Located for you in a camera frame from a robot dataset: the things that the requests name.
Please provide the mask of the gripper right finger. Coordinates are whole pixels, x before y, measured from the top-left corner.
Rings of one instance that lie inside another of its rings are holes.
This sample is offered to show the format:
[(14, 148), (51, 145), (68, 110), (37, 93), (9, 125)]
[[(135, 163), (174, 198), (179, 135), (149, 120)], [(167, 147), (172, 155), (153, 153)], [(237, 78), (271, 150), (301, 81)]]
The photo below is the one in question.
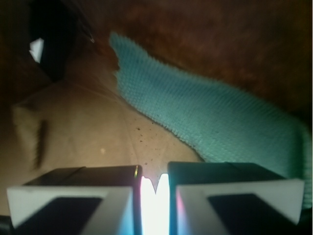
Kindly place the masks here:
[(252, 163), (170, 162), (172, 235), (303, 235), (304, 182)]

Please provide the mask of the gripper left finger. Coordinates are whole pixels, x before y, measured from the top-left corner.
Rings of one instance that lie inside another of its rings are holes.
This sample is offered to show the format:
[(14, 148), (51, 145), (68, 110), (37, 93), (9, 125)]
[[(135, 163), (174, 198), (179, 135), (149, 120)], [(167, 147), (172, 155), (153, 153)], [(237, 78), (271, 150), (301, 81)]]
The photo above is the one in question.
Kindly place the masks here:
[(142, 234), (140, 165), (57, 168), (7, 189), (14, 235)]

